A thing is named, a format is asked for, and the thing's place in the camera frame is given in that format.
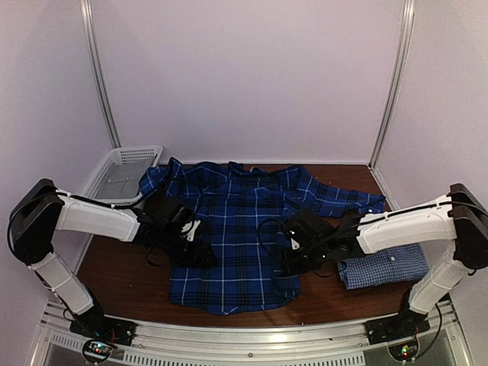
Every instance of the white panel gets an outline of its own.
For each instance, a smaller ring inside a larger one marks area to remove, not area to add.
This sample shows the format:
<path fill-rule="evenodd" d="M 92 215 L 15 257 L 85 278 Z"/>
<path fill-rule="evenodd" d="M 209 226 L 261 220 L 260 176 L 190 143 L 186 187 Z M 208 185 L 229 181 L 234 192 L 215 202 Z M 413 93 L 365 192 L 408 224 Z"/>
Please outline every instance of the white panel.
<path fill-rule="evenodd" d="M 379 169 L 400 206 L 463 182 L 488 207 L 488 3 L 417 2 L 412 46 Z M 425 246 L 429 263 L 444 243 Z M 486 364 L 488 271 L 454 289 L 473 352 Z"/>
<path fill-rule="evenodd" d="M 184 162 L 367 162 L 403 1 L 93 4 L 125 146 Z"/>
<path fill-rule="evenodd" d="M 6 248 L 8 215 L 40 178 L 81 191 L 110 146 L 78 0 L 2 1 L 0 127 L 0 363 L 23 365 L 47 292 Z M 68 265 L 75 264 L 84 238 L 56 236 Z"/>

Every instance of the basket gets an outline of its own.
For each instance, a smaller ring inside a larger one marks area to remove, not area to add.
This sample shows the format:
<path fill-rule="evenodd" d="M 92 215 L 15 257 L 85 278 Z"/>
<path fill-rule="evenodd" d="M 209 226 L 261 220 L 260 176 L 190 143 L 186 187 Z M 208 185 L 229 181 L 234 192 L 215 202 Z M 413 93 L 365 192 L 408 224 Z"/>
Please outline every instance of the basket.
<path fill-rule="evenodd" d="M 133 204 L 142 198 L 142 194 L 139 193 L 136 197 L 121 197 L 118 199 L 99 199 L 98 193 L 100 192 L 101 185 L 103 184 L 105 177 L 107 176 L 108 169 L 113 165 L 125 165 L 132 162 L 139 162 L 140 160 L 154 158 L 154 163 L 151 166 L 157 166 L 159 158 L 162 154 L 162 146 L 148 145 L 148 146 L 135 146 L 135 147 L 121 147 L 111 150 L 98 164 L 97 168 L 91 174 L 91 177 L 86 185 L 82 194 L 91 198 L 92 200 L 98 200 L 107 204 L 126 205 Z"/>

